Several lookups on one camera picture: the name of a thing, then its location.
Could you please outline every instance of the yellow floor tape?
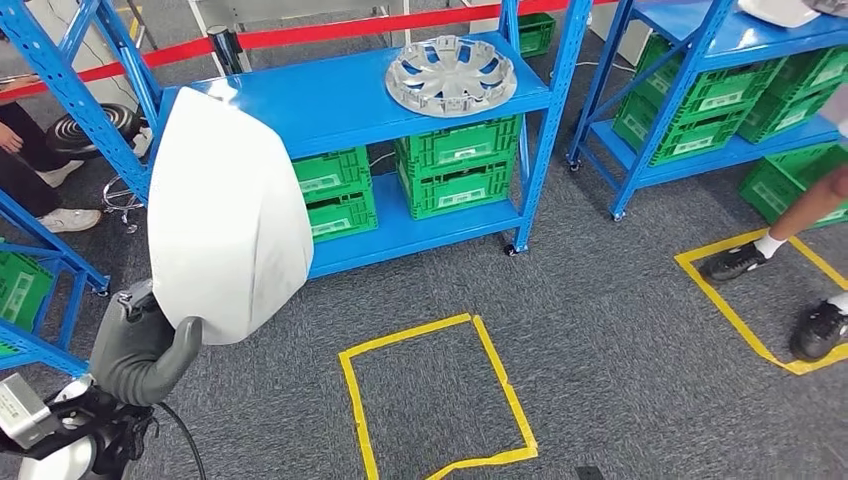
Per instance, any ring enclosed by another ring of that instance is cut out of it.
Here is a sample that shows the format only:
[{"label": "yellow floor tape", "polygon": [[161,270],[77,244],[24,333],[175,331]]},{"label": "yellow floor tape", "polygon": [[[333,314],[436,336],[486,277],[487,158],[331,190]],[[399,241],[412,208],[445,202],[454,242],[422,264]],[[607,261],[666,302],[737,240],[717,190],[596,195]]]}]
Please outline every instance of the yellow floor tape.
[{"label": "yellow floor tape", "polygon": [[491,457],[469,458],[453,462],[428,477],[428,480],[439,480],[448,473],[460,468],[480,467],[485,465],[503,465],[538,456],[536,438],[530,430],[530,425],[527,423],[527,417],[525,417],[524,410],[518,402],[515,390],[513,390],[512,385],[509,384],[506,370],[504,370],[500,357],[498,357],[498,353],[495,351],[495,346],[492,344],[492,339],[489,337],[489,333],[483,325],[483,319],[476,315],[472,317],[471,315],[464,313],[462,315],[445,318],[443,320],[403,330],[398,333],[386,335],[385,337],[369,340],[339,353],[339,361],[342,364],[342,370],[344,371],[345,380],[347,381],[347,387],[350,392],[350,400],[353,404],[353,418],[356,421],[356,434],[359,439],[359,448],[362,451],[362,461],[365,464],[365,473],[369,480],[379,478],[379,474],[377,473],[377,463],[374,460],[374,451],[371,448],[371,440],[368,437],[368,426],[365,423],[365,409],[362,406],[362,397],[359,392],[359,385],[356,382],[356,375],[353,372],[351,359],[354,356],[365,353],[369,350],[385,347],[408,338],[417,337],[419,335],[424,335],[466,322],[471,322],[472,325],[474,325],[474,329],[480,337],[480,342],[483,344],[486,356],[489,357],[489,361],[492,363],[492,368],[495,370],[495,375],[497,375],[498,381],[503,388],[504,395],[509,403],[509,408],[512,410],[512,414],[515,417],[519,430],[521,431],[521,436],[524,439],[525,446],[501,452]]},{"label": "yellow floor tape", "polygon": [[[696,248],[694,250],[690,250],[688,252],[680,253],[674,257],[677,263],[680,265],[683,270],[689,274],[692,280],[695,282],[701,290],[707,295],[707,297],[712,300],[713,304],[715,304],[716,308],[727,317],[727,320],[733,325],[734,328],[742,335],[742,338],[748,342],[748,345],[757,353],[757,355],[765,358],[769,362],[778,365],[780,367],[789,370],[790,372],[796,375],[803,375],[805,373],[810,373],[812,371],[818,370],[820,368],[826,367],[828,365],[832,365],[841,360],[845,360],[848,358],[848,344],[842,344],[836,348],[834,348],[826,357],[816,361],[816,362],[804,362],[801,360],[794,360],[789,363],[783,363],[774,356],[771,351],[766,348],[762,341],[754,335],[754,332],[739,318],[739,315],[727,304],[724,298],[718,294],[715,288],[712,287],[709,283],[707,283],[702,277],[701,274],[698,273],[698,270],[693,265],[694,262],[709,257],[710,255],[716,254],[718,252],[722,252],[729,248],[738,247],[739,245],[744,245],[750,241],[756,240],[763,236],[766,232],[765,229],[757,230],[750,233],[745,233],[742,235],[735,236],[733,238],[728,238],[727,240],[722,240],[720,242],[716,242],[704,247]],[[802,255],[804,255],[807,259],[809,259],[814,265],[816,265],[821,271],[825,273],[828,277],[830,277],[837,285],[839,285],[842,289],[848,290],[848,280],[846,280],[839,272],[836,271],[835,268],[830,266],[827,262],[824,261],[823,258],[818,256],[815,252],[810,250],[810,248],[805,245],[801,240],[796,237],[792,237],[789,239],[789,243],[795,247]]]}]

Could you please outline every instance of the silver wheel cover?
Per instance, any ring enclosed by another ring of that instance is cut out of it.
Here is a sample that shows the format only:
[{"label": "silver wheel cover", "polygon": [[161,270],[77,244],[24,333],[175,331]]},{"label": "silver wheel cover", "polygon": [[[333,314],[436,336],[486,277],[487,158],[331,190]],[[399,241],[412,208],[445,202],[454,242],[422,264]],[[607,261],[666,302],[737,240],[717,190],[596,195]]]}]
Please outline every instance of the silver wheel cover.
[{"label": "silver wheel cover", "polygon": [[512,61],[491,44],[445,35],[404,47],[386,72],[399,104],[432,117],[473,115],[515,93]]}]

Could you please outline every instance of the person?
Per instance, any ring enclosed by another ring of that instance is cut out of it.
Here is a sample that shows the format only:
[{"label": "person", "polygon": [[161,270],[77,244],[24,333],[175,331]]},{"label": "person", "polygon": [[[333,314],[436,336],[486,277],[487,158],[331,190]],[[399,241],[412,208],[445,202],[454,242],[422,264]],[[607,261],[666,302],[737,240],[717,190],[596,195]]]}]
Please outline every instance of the person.
[{"label": "person", "polygon": [[[701,266],[710,283],[733,280],[771,261],[789,237],[812,226],[848,199],[848,164],[822,177],[778,217],[766,234],[741,247],[718,253]],[[821,302],[806,313],[791,336],[789,347],[799,359],[815,361],[848,342],[848,292]]]},{"label": "person", "polygon": [[[3,90],[36,81],[32,75],[18,78]],[[0,103],[0,189],[53,233],[88,230],[100,221],[98,210],[61,208],[54,190],[82,165],[50,150],[44,131],[20,105]]]}]

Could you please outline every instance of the white sneaker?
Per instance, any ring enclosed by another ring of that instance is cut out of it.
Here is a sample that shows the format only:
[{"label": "white sneaker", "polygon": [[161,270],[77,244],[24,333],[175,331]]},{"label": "white sneaker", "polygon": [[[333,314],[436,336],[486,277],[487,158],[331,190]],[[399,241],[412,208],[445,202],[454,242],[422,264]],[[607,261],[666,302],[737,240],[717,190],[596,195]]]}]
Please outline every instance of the white sneaker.
[{"label": "white sneaker", "polygon": [[36,171],[35,173],[37,173],[38,176],[41,177],[42,180],[44,180],[44,183],[50,185],[53,188],[56,188],[61,185],[62,182],[65,181],[65,179],[68,177],[68,174],[81,167],[83,163],[85,162],[83,162],[82,160],[71,160],[70,162],[68,162],[67,165],[62,168],[51,170],[49,172]]},{"label": "white sneaker", "polygon": [[101,216],[99,210],[57,208],[38,221],[53,233],[81,232],[97,225]]}]

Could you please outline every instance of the shelving unit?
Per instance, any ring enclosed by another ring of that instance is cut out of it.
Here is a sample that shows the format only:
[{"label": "shelving unit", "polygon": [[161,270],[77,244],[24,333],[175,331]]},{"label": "shelving unit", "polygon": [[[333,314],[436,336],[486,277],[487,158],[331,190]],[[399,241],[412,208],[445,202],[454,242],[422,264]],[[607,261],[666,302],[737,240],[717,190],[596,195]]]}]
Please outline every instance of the shelving unit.
[{"label": "shelving unit", "polygon": [[[832,141],[840,137],[836,127],[824,118],[815,116],[804,126],[786,132],[759,144],[751,144],[738,135],[719,151],[695,155],[663,165],[648,165],[651,157],[668,129],[675,112],[686,93],[701,72],[747,65],[819,48],[848,43],[848,20],[821,15],[799,28],[785,29],[758,20],[735,7],[734,0],[622,0],[618,4],[610,35],[580,119],[567,160],[573,171],[582,165],[581,154],[598,169],[616,196],[610,213],[619,221],[633,193],[644,187],[678,180],[718,168],[738,165],[793,148]],[[610,68],[621,38],[631,20],[642,20],[654,31],[663,35],[674,46],[652,67],[637,75],[627,87],[615,93],[599,106],[609,77]],[[677,52],[685,52],[685,59],[677,77],[669,88],[653,127],[646,135],[642,148],[634,153],[612,131],[612,121],[600,120],[600,114],[621,100],[635,85],[644,81]],[[623,170],[618,178],[588,146],[590,134],[615,159]]]},{"label": "shelving unit", "polygon": [[[0,190],[0,215],[39,244],[35,247],[0,243],[0,250],[29,255],[53,275],[47,295],[35,316],[32,332],[0,319],[0,345],[16,351],[0,356],[0,369],[41,362],[73,377],[82,375],[87,368],[86,362],[68,352],[71,335],[76,325],[77,312],[82,303],[82,296],[89,288],[98,293],[108,291],[109,278],[77,255],[59,237],[50,233],[2,190]],[[51,343],[40,338],[38,334],[53,300],[59,276],[63,272],[73,277],[73,287],[65,304],[59,338]]]},{"label": "shelving unit", "polygon": [[[124,63],[133,87],[139,93],[147,118],[153,119],[155,125],[151,127],[158,140],[179,87],[159,89],[108,2],[83,0],[81,3],[77,17],[93,18],[101,30],[106,30],[105,37],[113,42],[119,53],[117,57]],[[519,141],[522,195],[519,205],[504,200],[415,221],[406,208],[397,175],[376,176],[373,188],[379,227],[316,244],[310,278],[514,229],[513,245],[507,248],[507,252],[513,254],[527,249],[590,6],[590,0],[570,2],[551,83],[546,85],[518,53],[518,0],[504,1],[498,30],[471,37],[493,44],[501,54],[512,60],[518,90],[512,99],[498,108],[467,117],[426,117],[395,103],[386,92],[383,80],[389,62],[397,56],[398,49],[394,48],[217,78],[197,82],[190,87],[224,99],[270,126],[280,134],[289,154],[295,159],[493,118],[543,111],[542,127],[538,143],[532,149],[532,157],[526,131],[522,127]],[[127,174],[131,177],[127,181],[129,187],[146,201],[150,178],[148,167],[138,163],[125,143],[118,145],[118,140],[123,140],[73,74],[64,53],[67,49],[58,49],[45,40],[46,35],[21,0],[0,0],[0,7],[3,11],[0,27],[14,31],[9,35],[12,41],[42,78],[47,78],[48,86],[69,107],[70,114],[94,134],[92,139],[106,153],[107,160],[122,176]],[[40,48],[31,48],[33,42],[40,44]],[[340,85],[339,79],[344,79],[345,83]],[[154,143],[151,158],[155,158],[156,147]]]}]

